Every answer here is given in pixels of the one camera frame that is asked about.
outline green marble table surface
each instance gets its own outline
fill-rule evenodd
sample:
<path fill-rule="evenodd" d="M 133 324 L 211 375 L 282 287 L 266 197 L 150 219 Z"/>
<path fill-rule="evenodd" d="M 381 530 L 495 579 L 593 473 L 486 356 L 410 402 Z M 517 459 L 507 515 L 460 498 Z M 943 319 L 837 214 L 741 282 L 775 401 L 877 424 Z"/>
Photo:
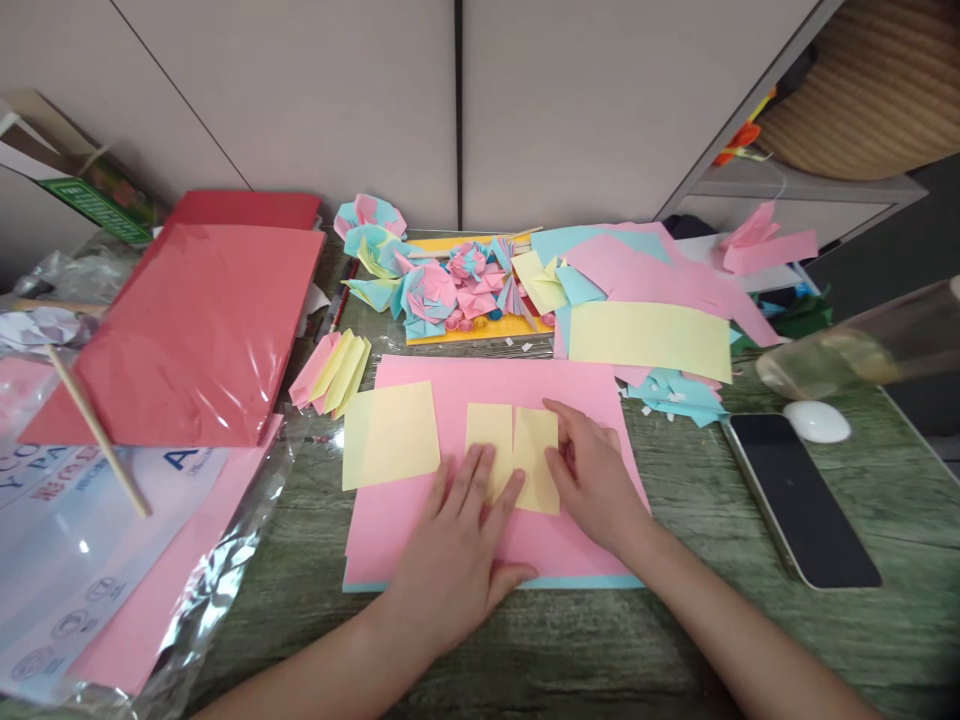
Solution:
<path fill-rule="evenodd" d="M 436 234 L 411 233 L 411 237 Z M 317 282 L 335 292 L 346 258 L 332 235 Z M 380 355 L 550 357 L 549 340 L 408 348 L 401 324 L 347 302 L 341 329 L 373 342 L 361 389 Z M 313 348 L 298 341 L 284 387 Z M 723 391 L 730 412 L 779 411 L 784 400 L 754 372 Z M 930 717 L 957 689 L 960 661 L 960 487 L 877 389 L 831 402 L 853 436 L 810 452 L 883 576 L 876 590 L 817 592 L 787 574 L 716 424 L 644 416 L 623 400 L 633 452 L 656 518 L 716 572 L 889 717 Z M 333 436 L 328 417 L 302 423 Z M 188 713 L 344 622 L 371 595 L 344 595 L 343 549 L 355 493 L 340 491 L 334 442 L 303 444 L 240 593 L 217 632 Z M 523 591 L 437 662 L 392 717 L 729 717 L 729 699 L 696 647 L 646 590 Z M 0 718 L 37 716 L 14 701 Z M 57 717 L 65 713 L 44 713 Z"/>

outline red paper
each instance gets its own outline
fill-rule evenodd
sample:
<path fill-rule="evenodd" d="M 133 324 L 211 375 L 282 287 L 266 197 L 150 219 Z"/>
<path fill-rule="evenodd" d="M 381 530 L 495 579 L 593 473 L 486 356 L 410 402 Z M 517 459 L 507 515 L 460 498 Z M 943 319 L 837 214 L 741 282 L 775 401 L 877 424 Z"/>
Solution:
<path fill-rule="evenodd" d="M 162 248 L 177 225 L 259 225 L 309 230 L 316 221 L 320 198 L 307 193 L 265 193 L 250 190 L 191 190 L 180 198 L 160 236 L 151 243 L 117 302 Z"/>
<path fill-rule="evenodd" d="M 111 440 L 257 445 L 324 237 L 238 225 L 174 227 L 74 366 Z M 96 444 L 64 387 L 20 441 Z"/>

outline yellow sticky note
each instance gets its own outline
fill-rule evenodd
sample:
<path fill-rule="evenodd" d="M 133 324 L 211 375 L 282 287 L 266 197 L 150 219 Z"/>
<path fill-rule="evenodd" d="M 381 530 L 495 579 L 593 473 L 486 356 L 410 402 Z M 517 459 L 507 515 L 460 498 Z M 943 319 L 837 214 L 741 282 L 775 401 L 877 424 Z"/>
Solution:
<path fill-rule="evenodd" d="M 317 383 L 313 386 L 313 392 L 310 393 L 309 402 L 313 402 L 321 395 L 326 394 L 327 390 L 330 389 L 330 383 L 333 382 L 337 370 L 340 369 L 343 358 L 353 343 L 353 338 L 353 330 L 347 330 L 340 337 L 340 342 L 337 343 L 337 347 L 334 348 L 333 354 L 330 356 L 330 359 L 327 360 L 327 364 L 323 366 L 323 370 L 320 371 L 320 377 L 317 378 Z"/>
<path fill-rule="evenodd" d="M 325 411 L 329 412 L 343 402 L 343 398 L 347 394 L 347 388 L 350 387 L 350 381 L 353 380 L 353 373 L 357 369 L 357 363 L 363 357 L 364 347 L 363 338 L 354 336 L 350 339 L 350 345 L 343 353 L 343 360 L 340 362 L 337 374 L 330 382 L 330 390 L 327 391 L 327 396 L 324 398 L 323 409 Z"/>
<path fill-rule="evenodd" d="M 357 393 L 343 424 L 343 489 L 432 473 L 440 464 L 433 386 Z"/>
<path fill-rule="evenodd" d="M 517 408 L 513 431 L 513 465 L 527 474 L 517 499 L 518 508 L 549 515 L 560 514 L 560 495 L 544 457 L 548 447 L 559 446 L 558 441 L 557 416 L 554 413 Z"/>
<path fill-rule="evenodd" d="M 497 449 L 487 483 L 486 502 L 492 503 L 500 497 L 513 474 L 513 406 L 467 403 L 467 442 L 464 452 L 474 443 L 490 443 Z"/>
<path fill-rule="evenodd" d="M 567 304 L 567 296 L 563 294 L 563 287 L 554 284 L 544 274 L 543 264 L 536 250 L 513 257 L 513 269 L 523 283 L 527 295 L 537 308 L 537 312 L 545 315 L 558 307 Z"/>
<path fill-rule="evenodd" d="M 662 303 L 583 303 L 573 308 L 569 357 L 579 362 L 673 368 L 729 383 L 730 323 Z"/>
<path fill-rule="evenodd" d="M 357 390 L 360 389 L 360 381 L 363 379 L 363 371 L 367 367 L 367 360 L 370 359 L 370 349 L 372 345 L 370 341 L 366 338 L 363 340 L 363 355 L 360 356 L 360 362 L 357 363 L 356 369 L 353 371 L 353 377 L 350 378 L 350 385 L 347 387 L 347 392 L 343 396 L 343 402 L 333 411 L 333 419 L 339 420 L 341 416 L 347 411 L 347 408 L 350 405 L 350 401 L 353 399 L 353 396 L 357 394 Z"/>

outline wooden stick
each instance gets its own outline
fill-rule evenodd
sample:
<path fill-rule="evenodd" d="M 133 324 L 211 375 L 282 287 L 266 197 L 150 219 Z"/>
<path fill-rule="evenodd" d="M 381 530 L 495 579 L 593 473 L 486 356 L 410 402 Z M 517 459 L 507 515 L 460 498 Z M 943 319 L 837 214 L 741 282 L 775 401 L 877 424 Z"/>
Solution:
<path fill-rule="evenodd" d="M 90 428 L 90 432 L 92 432 L 93 436 L 97 439 L 97 444 L 100 445 L 100 450 L 103 451 L 107 462 L 110 463 L 110 467 L 113 468 L 114 474 L 127 491 L 127 495 L 130 496 L 130 500 L 133 502 L 137 512 L 140 513 L 141 517 L 150 517 L 150 505 L 147 503 L 147 499 L 143 496 L 143 493 L 140 492 L 140 488 L 130 479 L 123 465 L 120 464 L 120 459 L 113 451 L 113 445 L 110 444 L 110 438 L 107 437 L 103 426 L 100 425 L 100 421 L 97 420 L 96 413 L 83 396 L 83 392 L 80 390 L 80 386 L 77 385 L 73 373 L 63 364 L 53 345 L 44 345 L 44 349 L 47 351 L 47 355 L 50 356 L 50 362 L 52 362 L 53 366 L 57 369 L 57 374 L 60 375 L 63 384 L 67 386 L 70 397 L 72 397 L 73 401 L 77 404 L 77 409 L 80 411 L 80 414 L 83 415 L 83 419 Z"/>

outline chopstick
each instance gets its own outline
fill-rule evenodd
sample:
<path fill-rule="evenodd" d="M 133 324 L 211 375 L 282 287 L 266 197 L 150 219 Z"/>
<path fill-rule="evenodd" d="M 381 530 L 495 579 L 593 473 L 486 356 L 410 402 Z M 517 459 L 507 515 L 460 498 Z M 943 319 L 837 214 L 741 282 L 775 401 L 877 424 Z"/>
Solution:
<path fill-rule="evenodd" d="M 107 462 L 110 463 L 110 467 L 113 469 L 120 484 L 123 485 L 124 490 L 127 491 L 127 495 L 130 496 L 130 501 L 133 503 L 133 506 L 137 509 L 137 512 L 140 513 L 140 517 L 150 517 L 150 505 L 147 503 L 147 499 L 143 496 L 143 493 L 140 492 L 140 488 L 137 487 L 136 483 L 130 479 L 130 475 L 127 474 L 123 465 L 120 464 L 120 459 L 117 457 L 116 452 L 114 452 L 113 445 L 110 444 L 110 438 L 107 437 L 107 433 L 104 431 L 103 426 L 100 425 L 96 413 L 83 396 L 83 392 L 80 390 L 80 386 L 77 385 L 77 380 L 73 377 L 73 373 L 63 364 L 53 345 L 44 345 L 43 347 L 47 351 L 47 355 L 50 356 L 50 362 L 52 362 L 53 367 L 56 368 L 60 379 L 63 380 L 63 384 L 67 386 L 70 397 L 72 397 L 76 403 L 77 409 L 80 411 L 80 414 L 83 415 L 87 427 L 90 428 L 90 432 L 92 432 L 93 436 L 97 439 L 97 444 L 100 446 L 104 457 L 107 458 Z"/>
<path fill-rule="evenodd" d="M 530 228 L 529 230 L 524 230 L 523 232 L 513 233 L 511 235 L 507 235 L 507 237 L 511 239 L 523 237 L 524 235 L 530 235 L 531 233 L 535 233 L 540 230 L 543 230 L 543 225 L 539 225 L 538 227 L 535 227 L 535 228 Z M 514 253 L 513 253 L 514 255 L 523 255 L 523 253 L 530 252 L 530 243 L 529 242 L 516 243 L 514 245 L 513 250 L 514 250 Z M 425 260 L 428 258 L 450 257 L 450 251 L 449 250 L 424 250 L 423 252 L 410 253 L 408 257 L 411 260 Z"/>

